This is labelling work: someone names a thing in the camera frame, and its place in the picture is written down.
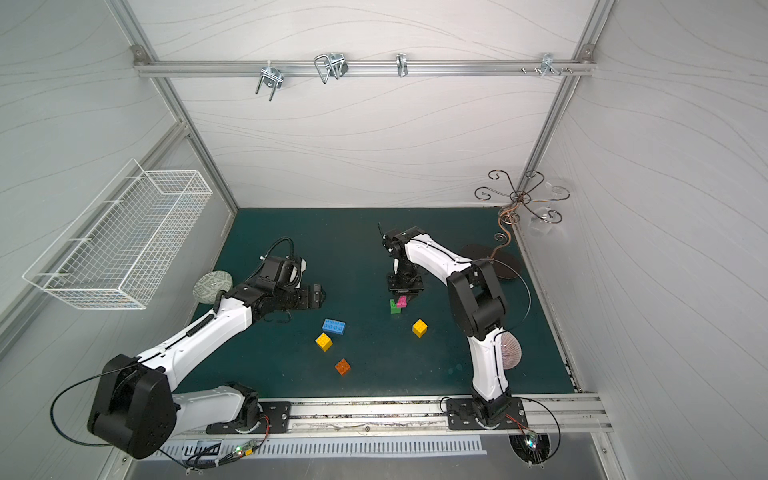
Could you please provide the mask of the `blue lego brick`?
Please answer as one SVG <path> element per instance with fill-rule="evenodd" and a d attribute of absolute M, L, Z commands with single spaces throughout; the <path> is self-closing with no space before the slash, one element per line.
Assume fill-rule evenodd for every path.
<path fill-rule="evenodd" d="M 327 334 L 343 335 L 346 329 L 346 323 L 343 321 L 325 319 L 322 324 L 322 331 Z"/>

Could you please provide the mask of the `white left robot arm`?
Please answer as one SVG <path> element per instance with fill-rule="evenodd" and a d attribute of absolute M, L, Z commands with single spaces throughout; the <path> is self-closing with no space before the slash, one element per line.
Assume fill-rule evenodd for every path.
<path fill-rule="evenodd" d="M 315 310 L 319 284 L 265 291 L 242 283 L 218 293 L 201 318 L 134 357 L 113 357 L 103 368 L 87 430 L 135 459 L 144 459 L 180 433 L 221 426 L 249 433 L 262 425 L 255 390 L 230 383 L 179 394 L 176 389 L 203 360 L 274 311 Z"/>

